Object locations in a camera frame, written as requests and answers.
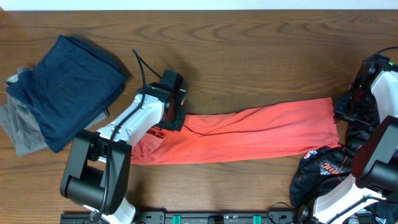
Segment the red t-shirt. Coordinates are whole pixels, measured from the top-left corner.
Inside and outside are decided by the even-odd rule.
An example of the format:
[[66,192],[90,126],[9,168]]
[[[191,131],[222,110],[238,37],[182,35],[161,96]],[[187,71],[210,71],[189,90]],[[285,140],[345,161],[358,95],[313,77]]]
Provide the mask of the red t-shirt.
[[150,128],[131,164],[202,164],[293,156],[340,138],[331,98],[279,103],[229,114],[188,115],[180,131]]

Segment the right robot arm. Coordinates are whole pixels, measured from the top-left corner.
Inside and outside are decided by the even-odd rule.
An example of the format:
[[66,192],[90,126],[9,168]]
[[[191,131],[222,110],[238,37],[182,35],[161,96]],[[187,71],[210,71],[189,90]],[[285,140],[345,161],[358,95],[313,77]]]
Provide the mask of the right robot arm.
[[343,223],[373,203],[397,205],[397,64],[381,52],[365,58],[334,112],[336,119],[372,133],[354,156],[350,175],[302,206],[298,223]]

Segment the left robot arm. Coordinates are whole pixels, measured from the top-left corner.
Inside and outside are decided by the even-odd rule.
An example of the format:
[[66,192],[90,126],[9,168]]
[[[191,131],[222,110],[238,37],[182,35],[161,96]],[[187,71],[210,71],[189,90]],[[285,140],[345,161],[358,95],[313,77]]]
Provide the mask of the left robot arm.
[[154,126],[180,131],[186,95],[184,78],[165,70],[159,82],[138,89],[114,121],[75,136],[60,193],[90,212],[63,214],[61,223],[133,223],[136,208],[126,199],[132,149]]

